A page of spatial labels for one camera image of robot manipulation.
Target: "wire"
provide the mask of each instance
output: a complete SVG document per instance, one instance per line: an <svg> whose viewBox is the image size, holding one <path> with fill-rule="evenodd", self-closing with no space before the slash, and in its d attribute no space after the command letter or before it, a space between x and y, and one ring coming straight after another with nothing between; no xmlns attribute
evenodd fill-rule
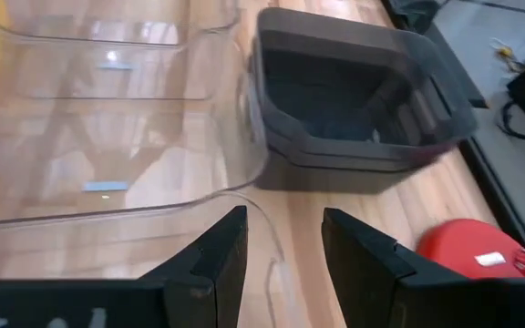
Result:
<svg viewBox="0 0 525 328"><path fill-rule="evenodd" d="M515 101L510 100L509 102L504 105L500 112L501 112L501 125L496 124L498 128L505 134L507 134L510 137L518 138L521 140L525 140L525 134L516 132L511 128L511 108L516 104Z"/></svg>

